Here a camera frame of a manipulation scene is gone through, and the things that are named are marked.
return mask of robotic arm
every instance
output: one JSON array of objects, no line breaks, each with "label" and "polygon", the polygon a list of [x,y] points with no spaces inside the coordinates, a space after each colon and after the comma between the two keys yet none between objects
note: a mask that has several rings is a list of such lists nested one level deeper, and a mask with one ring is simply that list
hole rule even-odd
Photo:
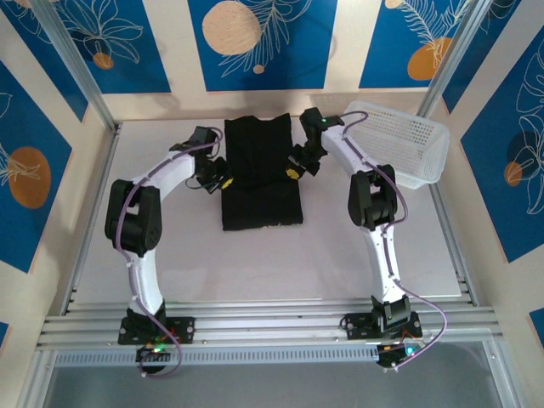
[{"label": "robotic arm", "polygon": [[[120,249],[119,243],[126,254],[134,294],[127,317],[122,321],[120,344],[146,344],[161,335],[161,330],[147,314],[154,315],[169,329],[180,324],[180,319],[168,321],[166,317],[156,275],[156,246],[162,235],[161,202],[180,183],[193,177],[210,194],[232,183],[226,161],[222,157],[216,160],[210,157],[213,145],[218,143],[217,137],[212,128],[196,127],[189,140],[171,147],[166,157],[151,171],[130,181],[118,179],[111,186],[105,235],[115,249]],[[136,187],[128,203],[136,213],[127,212],[126,201]],[[124,220],[117,242],[122,214]]]},{"label": "robotic arm", "polygon": [[287,174],[299,179],[308,172],[315,176],[319,160],[331,154],[351,178],[348,213],[360,227],[371,259],[372,305],[370,314],[345,316],[348,338],[397,338],[408,331],[421,337],[421,324],[410,301],[394,281],[400,281],[394,252],[394,215],[397,195],[390,165],[380,166],[345,134],[340,116],[323,117],[317,108],[306,110],[300,121],[308,141],[296,145],[289,157]]},{"label": "robotic arm", "polygon": [[[330,153],[351,178],[348,212],[352,222],[360,227],[371,256],[373,278],[373,310],[369,314],[347,314],[346,327],[351,325],[348,338],[397,338],[403,330],[413,337],[421,336],[417,314],[411,312],[408,297],[397,287],[399,270],[394,253],[394,221],[397,211],[395,189],[383,177],[394,182],[391,166],[380,166],[349,136],[339,116],[322,117],[316,108],[306,110],[300,117],[308,141],[296,145],[289,157],[286,172],[298,179],[305,172],[316,175],[319,160]],[[217,134],[210,128],[197,127],[190,139],[170,149],[164,161],[151,172],[133,180],[117,180],[111,187],[105,234],[116,244],[117,225],[131,190],[138,186],[129,202],[137,213],[127,213],[121,227],[121,248],[128,255],[131,267],[131,287],[136,294],[123,319],[119,343],[146,344],[158,335],[158,327],[147,317],[154,315],[168,327],[164,299],[157,277],[155,248],[162,233],[161,201],[181,182],[196,176],[209,193],[226,188],[232,182],[224,159],[210,157],[210,145]]]}]

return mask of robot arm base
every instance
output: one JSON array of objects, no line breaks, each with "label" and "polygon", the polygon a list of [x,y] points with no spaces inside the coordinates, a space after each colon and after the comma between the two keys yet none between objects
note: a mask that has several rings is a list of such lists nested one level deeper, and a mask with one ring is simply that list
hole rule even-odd
[{"label": "robot arm base", "polygon": [[[194,317],[167,317],[164,303],[155,313],[159,320],[182,344],[192,344],[195,333]],[[127,317],[121,321],[117,342],[121,345],[171,344],[169,337],[144,314],[127,309]]]},{"label": "robot arm base", "polygon": [[411,317],[410,300],[403,296],[396,302],[380,303],[372,298],[372,316],[380,332],[394,331],[398,326],[405,324]]},{"label": "robot arm base", "polygon": [[370,313],[349,313],[341,321],[341,327],[348,333],[348,340],[394,340],[403,337],[418,339],[423,337],[422,325],[417,312],[405,311],[404,319],[385,325],[380,308]]}]

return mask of folded black cloth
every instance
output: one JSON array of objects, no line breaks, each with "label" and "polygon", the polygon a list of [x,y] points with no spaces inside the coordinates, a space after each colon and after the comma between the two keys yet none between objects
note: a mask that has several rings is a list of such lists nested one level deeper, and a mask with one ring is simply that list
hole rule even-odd
[{"label": "folded black cloth", "polygon": [[298,181],[286,175],[292,152],[289,114],[271,121],[244,116],[224,124],[234,182],[221,191],[223,230],[303,222]]}]

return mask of white plastic basket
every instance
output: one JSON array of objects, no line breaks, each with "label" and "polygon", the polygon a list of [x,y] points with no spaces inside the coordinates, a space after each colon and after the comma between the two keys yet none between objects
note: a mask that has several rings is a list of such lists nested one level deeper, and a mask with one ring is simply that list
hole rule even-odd
[{"label": "white plastic basket", "polygon": [[[440,123],[356,100],[345,111],[365,111],[368,119],[348,134],[374,160],[393,166],[397,184],[417,189],[436,183],[444,170],[450,131]],[[343,118],[346,125],[360,115]]]}]

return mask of orange circle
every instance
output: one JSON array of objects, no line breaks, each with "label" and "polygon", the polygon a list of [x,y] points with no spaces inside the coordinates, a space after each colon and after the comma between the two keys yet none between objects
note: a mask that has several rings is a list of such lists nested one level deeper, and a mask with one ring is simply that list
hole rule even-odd
[{"label": "orange circle", "polygon": [[37,166],[32,172],[32,177],[23,173],[15,173],[9,178],[9,189],[14,199],[23,207],[35,210],[41,207],[48,199],[51,187],[51,169],[48,159],[42,152],[34,147],[20,147],[14,151],[8,159],[14,161],[27,169]]},{"label": "orange circle", "polygon": [[260,64],[257,64],[253,67],[253,73],[259,75],[259,74],[262,74],[264,72],[264,67]]},{"label": "orange circle", "polygon": [[245,4],[233,0],[219,2],[207,12],[202,33],[210,48],[222,55],[244,54],[262,35],[257,16]]},{"label": "orange circle", "polygon": [[113,59],[108,54],[96,53],[93,55],[93,62],[103,70],[110,70],[113,68]]},{"label": "orange circle", "polygon": [[515,187],[521,183],[521,180],[523,179],[523,169],[515,161],[509,162],[504,169],[504,179],[512,187]]},{"label": "orange circle", "polygon": [[410,78],[416,81],[432,79],[450,43],[451,38],[441,37],[419,48],[411,56],[408,63],[408,75]]},{"label": "orange circle", "polygon": [[385,7],[388,9],[396,9],[399,7],[404,0],[385,0]]}]

